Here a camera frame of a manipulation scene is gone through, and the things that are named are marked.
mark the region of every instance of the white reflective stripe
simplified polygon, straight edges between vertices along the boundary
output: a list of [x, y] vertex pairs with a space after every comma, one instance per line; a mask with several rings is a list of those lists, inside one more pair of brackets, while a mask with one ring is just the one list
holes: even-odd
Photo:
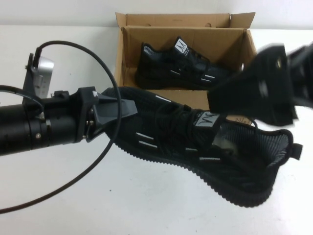
[[220, 158], [199, 158], [200, 160], [220, 160]]
[[165, 101], [167, 101], [167, 102], [171, 102], [170, 100], [165, 99], [165, 98], [163, 98], [163, 97], [161, 97], [161, 96], [158, 96], [158, 95], [156, 95], [156, 98], [163, 99], [163, 100], [165, 100]]
[[195, 149], [195, 148], [186, 148], [186, 150], [189, 150], [189, 151], [197, 151], [197, 149]]
[[151, 139], [151, 140], [154, 139], [154, 138], [152, 138], [152, 137], [150, 137], [150, 136], [146, 136], [146, 135], [144, 135], [144, 134], [142, 134], [142, 133], [139, 133], [139, 132], [136, 132], [136, 134], [139, 135], [139, 136], [142, 136], [142, 137], [144, 137], [144, 138]]
[[206, 81], [206, 82], [211, 82], [210, 80], [207, 80], [207, 79], [204, 79], [204, 78], [201, 78], [201, 80]]
[[180, 75], [180, 73], [178, 73], [178, 72], [175, 72], [175, 71], [173, 71], [173, 70], [171, 70], [171, 72], [173, 72], [173, 73], [176, 73], [176, 74]]
[[147, 145], [147, 146], [150, 146], [150, 147], [153, 147], [153, 148], [157, 148], [156, 145], [150, 144], [150, 143], [146, 143], [146, 142], [144, 142], [144, 141], [139, 141], [139, 143], [144, 144], [144, 145]]
[[206, 76], [206, 77], [211, 77], [211, 78], [215, 78], [215, 77], [213, 77], [213, 76], [210, 76], [210, 75], [204, 75], [204, 76]]

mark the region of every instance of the shoe logo tag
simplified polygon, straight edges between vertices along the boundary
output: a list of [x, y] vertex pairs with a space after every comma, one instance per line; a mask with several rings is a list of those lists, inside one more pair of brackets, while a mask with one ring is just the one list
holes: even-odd
[[176, 48], [179, 52], [181, 52], [181, 53], [184, 54], [188, 47], [187, 47], [186, 43], [183, 42], [182, 39], [178, 39], [177, 42], [176, 42], [176, 44], [175, 44], [175, 48]]
[[212, 127], [220, 115], [204, 112], [198, 119], [196, 126]]

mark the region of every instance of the white wall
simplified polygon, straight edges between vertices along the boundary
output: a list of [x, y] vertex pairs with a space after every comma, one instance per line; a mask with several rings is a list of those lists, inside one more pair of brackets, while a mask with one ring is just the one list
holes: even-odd
[[2, 0], [0, 24], [116, 26], [122, 13], [242, 13], [253, 28], [313, 29], [313, 0]]

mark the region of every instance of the shoe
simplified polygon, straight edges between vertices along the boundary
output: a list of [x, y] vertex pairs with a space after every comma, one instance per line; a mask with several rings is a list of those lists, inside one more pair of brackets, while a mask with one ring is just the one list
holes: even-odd
[[156, 51], [149, 44], [142, 44], [135, 81], [146, 90], [167, 87], [208, 90], [232, 73], [211, 63], [178, 37], [175, 45], [164, 51]]
[[[288, 130], [266, 132], [145, 90], [119, 89], [138, 113], [122, 120], [115, 144], [137, 158], [192, 171], [235, 205], [265, 202], [278, 168], [301, 154]], [[112, 88], [102, 94], [116, 97]], [[105, 133], [110, 138], [114, 130], [112, 123]]]

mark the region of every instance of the cardboard box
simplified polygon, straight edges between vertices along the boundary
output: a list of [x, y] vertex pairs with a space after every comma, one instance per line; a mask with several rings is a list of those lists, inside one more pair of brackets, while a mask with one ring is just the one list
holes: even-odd
[[[121, 14], [116, 13], [120, 27], [115, 79], [119, 86], [137, 87], [134, 74], [143, 42], [154, 49], [168, 49], [181, 36], [189, 47], [233, 70], [247, 66], [256, 55], [248, 30], [255, 13], [243, 14]], [[209, 109], [206, 91], [180, 88], [152, 92], [192, 108]], [[243, 117], [231, 120], [250, 123]]]

